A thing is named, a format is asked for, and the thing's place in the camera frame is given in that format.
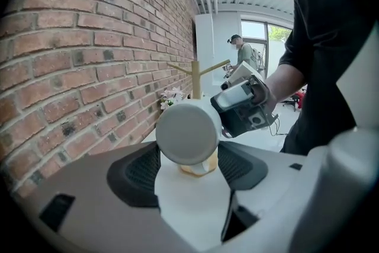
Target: flower bouquet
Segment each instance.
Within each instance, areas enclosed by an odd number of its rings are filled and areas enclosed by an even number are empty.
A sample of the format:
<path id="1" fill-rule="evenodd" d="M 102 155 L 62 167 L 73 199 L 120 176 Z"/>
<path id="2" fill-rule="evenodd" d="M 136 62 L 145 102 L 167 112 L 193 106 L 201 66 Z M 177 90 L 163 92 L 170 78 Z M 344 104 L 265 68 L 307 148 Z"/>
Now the flower bouquet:
<path id="1" fill-rule="evenodd" d="M 172 90 L 166 89 L 163 93 L 161 93 L 162 99 L 160 103 L 160 108 L 164 111 L 170 105 L 173 105 L 178 101 L 181 101 L 183 98 L 183 94 L 184 93 L 179 88 L 172 88 Z"/>

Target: white mug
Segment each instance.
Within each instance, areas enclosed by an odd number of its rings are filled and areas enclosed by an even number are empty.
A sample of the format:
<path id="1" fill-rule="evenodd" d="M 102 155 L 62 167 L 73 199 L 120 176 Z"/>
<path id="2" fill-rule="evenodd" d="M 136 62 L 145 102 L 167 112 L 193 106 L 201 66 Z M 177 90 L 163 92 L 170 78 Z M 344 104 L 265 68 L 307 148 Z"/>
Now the white mug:
<path id="1" fill-rule="evenodd" d="M 156 141 L 168 159 L 203 175 L 210 170 L 207 159 L 217 150 L 221 131 L 220 116 L 209 100 L 183 100 L 159 117 Z"/>

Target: wooden mug tree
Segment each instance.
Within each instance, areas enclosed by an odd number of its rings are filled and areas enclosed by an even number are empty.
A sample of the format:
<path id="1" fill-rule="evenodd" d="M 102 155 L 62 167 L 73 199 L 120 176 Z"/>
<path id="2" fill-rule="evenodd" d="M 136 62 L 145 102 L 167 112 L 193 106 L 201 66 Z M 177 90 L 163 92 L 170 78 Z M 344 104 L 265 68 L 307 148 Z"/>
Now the wooden mug tree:
<path id="1" fill-rule="evenodd" d="M 208 72 L 211 72 L 217 68 L 220 68 L 224 65 L 227 65 L 228 63 L 230 63 L 230 60 L 225 60 L 223 62 L 220 62 L 214 66 L 211 66 L 210 68 L 208 69 L 205 69 L 203 71 L 200 72 L 200 63 L 199 61 L 192 61 L 191 64 L 192 64 L 192 69 L 191 71 L 188 71 L 186 69 L 183 69 L 179 66 L 175 66 L 175 65 L 172 65 L 170 63 L 168 63 L 167 65 L 174 68 L 174 69 L 177 69 L 179 71 L 182 71 L 184 73 L 186 73 L 187 75 L 191 75 L 192 76 L 192 96 L 191 98 L 192 99 L 201 99 L 202 97 L 202 93 L 201 93 L 201 85 L 200 85 L 200 77 Z M 219 162 L 219 159 L 217 157 L 217 150 L 215 150 L 213 152 L 213 154 L 211 156 L 209 156 L 209 158 L 206 160 L 208 162 L 208 172 L 205 173 L 205 174 L 208 174 L 212 171 L 214 171 L 216 168 L 217 168 L 217 164 Z M 192 171 L 191 169 L 191 166 L 188 166 L 188 165 L 181 165 L 180 168 L 188 173 L 188 174 L 191 174 L 191 175 L 195 175 L 197 177 L 199 176 L 203 176 L 205 174 L 196 174 Z"/>

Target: green shirt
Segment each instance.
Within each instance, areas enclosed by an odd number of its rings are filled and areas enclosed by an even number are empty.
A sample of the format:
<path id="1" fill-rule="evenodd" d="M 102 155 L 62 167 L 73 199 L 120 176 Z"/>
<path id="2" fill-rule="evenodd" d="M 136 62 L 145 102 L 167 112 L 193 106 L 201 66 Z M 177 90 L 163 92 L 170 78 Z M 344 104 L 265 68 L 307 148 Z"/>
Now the green shirt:
<path id="1" fill-rule="evenodd" d="M 257 71 L 259 67 L 258 58 L 257 50 L 253 49 L 250 44 L 244 43 L 238 50 L 237 64 L 240 65 L 243 61 L 245 61 L 249 66 Z"/>

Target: black cap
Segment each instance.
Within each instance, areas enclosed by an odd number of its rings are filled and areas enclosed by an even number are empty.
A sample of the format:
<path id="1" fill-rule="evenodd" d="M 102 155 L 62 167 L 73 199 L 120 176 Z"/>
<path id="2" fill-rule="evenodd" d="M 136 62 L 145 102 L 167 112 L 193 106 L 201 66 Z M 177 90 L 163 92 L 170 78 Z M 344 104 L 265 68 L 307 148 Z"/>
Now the black cap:
<path id="1" fill-rule="evenodd" d="M 228 42 L 228 43 L 232 43 L 232 41 L 233 41 L 234 39 L 236 39 L 236 38 L 241 38 L 241 36 L 240 36 L 240 35 L 237 35 L 237 34 L 234 34 L 233 36 L 231 36 L 230 39 L 227 40 L 227 42 Z"/>

